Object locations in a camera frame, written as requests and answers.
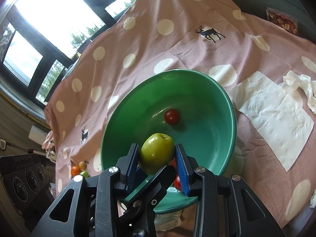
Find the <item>speaker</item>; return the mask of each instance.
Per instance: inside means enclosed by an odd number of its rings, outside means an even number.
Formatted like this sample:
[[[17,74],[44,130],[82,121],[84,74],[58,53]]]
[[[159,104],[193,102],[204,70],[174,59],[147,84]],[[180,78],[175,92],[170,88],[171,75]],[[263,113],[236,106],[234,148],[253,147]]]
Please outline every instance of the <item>speaker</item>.
[[[0,179],[0,217],[6,223],[0,228],[9,227],[15,236],[29,236],[54,200],[39,156],[0,157]]]

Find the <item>small apple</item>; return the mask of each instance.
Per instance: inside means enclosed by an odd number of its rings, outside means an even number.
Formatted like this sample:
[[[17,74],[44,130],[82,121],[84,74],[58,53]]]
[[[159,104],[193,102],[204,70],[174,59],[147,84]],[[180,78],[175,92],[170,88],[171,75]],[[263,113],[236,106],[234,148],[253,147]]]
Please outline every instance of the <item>small apple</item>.
[[[139,153],[139,165],[148,175],[154,175],[174,158],[175,148],[172,138],[166,134],[156,133],[143,144]]]
[[[82,172],[80,173],[80,175],[82,175],[84,178],[88,178],[88,177],[89,177],[89,173],[88,173],[87,170],[82,171]]]

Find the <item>crumpled tissue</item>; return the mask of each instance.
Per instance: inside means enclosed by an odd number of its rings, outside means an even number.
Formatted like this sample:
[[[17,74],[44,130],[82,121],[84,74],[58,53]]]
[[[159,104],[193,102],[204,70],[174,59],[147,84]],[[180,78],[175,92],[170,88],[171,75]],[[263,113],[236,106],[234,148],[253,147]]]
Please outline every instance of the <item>crumpled tissue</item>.
[[[289,171],[314,126],[306,111],[281,87],[258,71],[229,93],[236,109],[250,119],[286,172]]]
[[[316,207],[316,190],[314,191],[314,194],[311,197],[309,204],[311,205],[312,209],[314,209]]]
[[[182,224],[180,219],[182,211],[176,211],[169,214],[157,214],[155,218],[156,231],[167,231]]]
[[[310,110],[316,114],[316,98],[314,97],[316,90],[316,81],[311,81],[311,77],[307,75],[296,75],[290,70],[286,76],[283,77],[284,83],[291,86],[293,90],[301,88],[307,96],[307,105]]]

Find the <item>yellow pipe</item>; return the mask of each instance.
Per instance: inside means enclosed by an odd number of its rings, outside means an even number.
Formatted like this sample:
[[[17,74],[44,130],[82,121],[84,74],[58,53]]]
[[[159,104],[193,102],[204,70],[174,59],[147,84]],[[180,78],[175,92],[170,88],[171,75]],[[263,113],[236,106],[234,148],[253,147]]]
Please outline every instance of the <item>yellow pipe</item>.
[[[40,124],[41,126],[45,127],[48,130],[51,130],[49,126],[43,124],[42,122],[40,122],[39,120],[37,120],[36,118],[32,117],[30,114],[28,114],[27,112],[25,112],[24,110],[22,110],[18,105],[16,105],[13,101],[11,101],[3,92],[0,91],[0,94],[3,98],[5,98],[12,106],[14,106],[15,108],[17,108],[19,111],[21,111],[24,115],[26,115],[27,117],[29,117],[30,119],[32,119],[33,121],[37,122],[38,124]]]

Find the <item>red tomato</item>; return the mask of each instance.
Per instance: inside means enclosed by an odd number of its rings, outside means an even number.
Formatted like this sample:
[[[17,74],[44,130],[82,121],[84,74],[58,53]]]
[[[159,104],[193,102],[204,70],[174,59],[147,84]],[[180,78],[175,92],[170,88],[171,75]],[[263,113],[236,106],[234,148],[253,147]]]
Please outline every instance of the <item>red tomato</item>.
[[[179,111],[175,109],[169,109],[165,112],[165,121],[169,125],[176,125],[180,121]]]
[[[79,175],[81,173],[81,169],[78,166],[73,166],[70,173],[72,176]]]
[[[177,164],[176,164],[176,159],[175,159],[175,158],[173,158],[173,160],[172,160],[172,162],[171,162],[170,165],[172,165],[176,170],[178,170],[178,169],[177,169]]]
[[[177,175],[176,179],[174,180],[173,186],[174,186],[178,191],[182,191],[179,175]]]

